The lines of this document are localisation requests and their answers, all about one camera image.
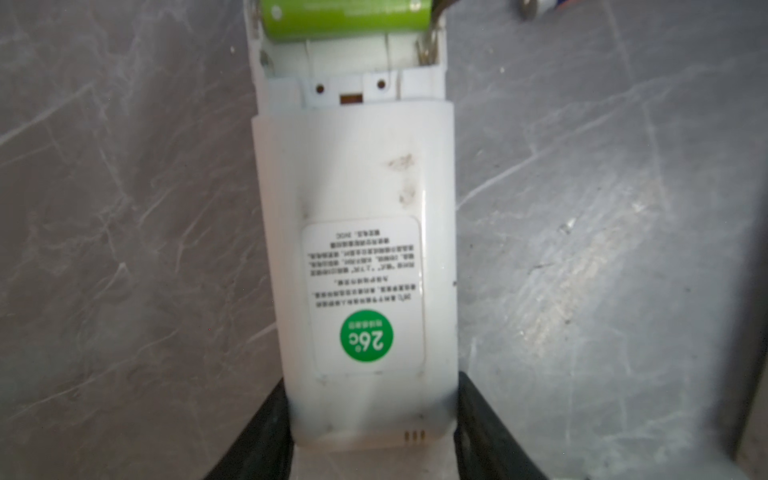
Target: white plastic casing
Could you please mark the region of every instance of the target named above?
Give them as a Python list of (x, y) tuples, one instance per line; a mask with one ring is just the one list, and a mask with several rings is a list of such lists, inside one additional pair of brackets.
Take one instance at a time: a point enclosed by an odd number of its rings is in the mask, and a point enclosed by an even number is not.
[[(259, 107), (253, 141), (293, 438), (322, 450), (436, 440), (455, 428), (458, 386), (445, 29), (434, 34), (432, 64), (421, 66), (416, 42), (425, 34), (273, 44), (248, 0), (246, 19)], [(360, 95), (362, 102), (341, 104), (341, 96)], [(421, 305), (409, 311), (420, 314), (394, 315), (391, 351), (358, 362), (339, 341), (346, 314), (317, 320), (306, 238), (325, 228), (318, 225), (379, 221), (414, 225)]]

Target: white label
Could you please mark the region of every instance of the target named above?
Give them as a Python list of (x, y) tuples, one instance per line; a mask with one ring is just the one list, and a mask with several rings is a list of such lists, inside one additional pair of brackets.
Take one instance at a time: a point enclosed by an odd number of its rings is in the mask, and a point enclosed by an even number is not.
[[(416, 369), (424, 363), (420, 240), (419, 223), (413, 217), (315, 223), (304, 228), (310, 325), (321, 373)], [(345, 322), (361, 318), (352, 315), (364, 311), (380, 314), (385, 324), (389, 321), (391, 342), (389, 336), (377, 339), (382, 335), (378, 330), (343, 334)], [(355, 328), (354, 322), (349, 325)], [(345, 351), (344, 342), (350, 351)], [(382, 348), (386, 353), (379, 357), (374, 352)]]

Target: rectangular slot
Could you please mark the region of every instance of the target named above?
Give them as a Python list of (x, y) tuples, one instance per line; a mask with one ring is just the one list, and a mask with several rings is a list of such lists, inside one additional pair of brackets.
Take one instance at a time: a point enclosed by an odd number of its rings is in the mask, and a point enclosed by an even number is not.
[(361, 104), (362, 103), (362, 94), (344, 94), (339, 95), (339, 101), (342, 105), (348, 105), (348, 104)]

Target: blue and silver battery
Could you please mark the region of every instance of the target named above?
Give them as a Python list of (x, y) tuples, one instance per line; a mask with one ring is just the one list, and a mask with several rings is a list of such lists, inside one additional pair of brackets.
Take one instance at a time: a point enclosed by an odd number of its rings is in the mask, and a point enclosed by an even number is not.
[(534, 20), (572, 0), (518, 0), (520, 13), (526, 20)]

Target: marble surface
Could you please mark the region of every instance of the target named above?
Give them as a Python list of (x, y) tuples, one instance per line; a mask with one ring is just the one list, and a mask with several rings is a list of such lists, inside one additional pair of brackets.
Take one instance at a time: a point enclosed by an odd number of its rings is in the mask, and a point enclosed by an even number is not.
[[(462, 368), (554, 477), (741, 478), (768, 3), (465, 0), (449, 62)], [(0, 478), (199, 478), (280, 378), (255, 113), (239, 0), (0, 0)]]

